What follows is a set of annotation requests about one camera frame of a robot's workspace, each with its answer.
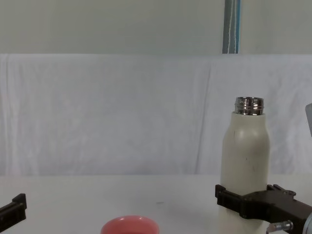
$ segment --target water bottle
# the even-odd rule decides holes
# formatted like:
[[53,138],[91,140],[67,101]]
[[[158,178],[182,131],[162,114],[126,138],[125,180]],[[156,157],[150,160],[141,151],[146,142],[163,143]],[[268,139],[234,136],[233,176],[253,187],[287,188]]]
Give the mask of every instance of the water bottle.
[[[262,98],[238,97],[222,145],[221,182],[228,191],[246,195],[266,190],[270,141]],[[219,234],[263,234],[261,220],[247,220],[219,207]]]

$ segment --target white fabric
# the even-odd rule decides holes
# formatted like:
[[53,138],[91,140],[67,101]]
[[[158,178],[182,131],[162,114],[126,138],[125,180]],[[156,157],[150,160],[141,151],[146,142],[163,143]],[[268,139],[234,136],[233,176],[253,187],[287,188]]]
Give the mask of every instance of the white fabric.
[[312,172],[312,56],[1,55],[0,174],[218,174],[236,96],[265,98],[271,172]]

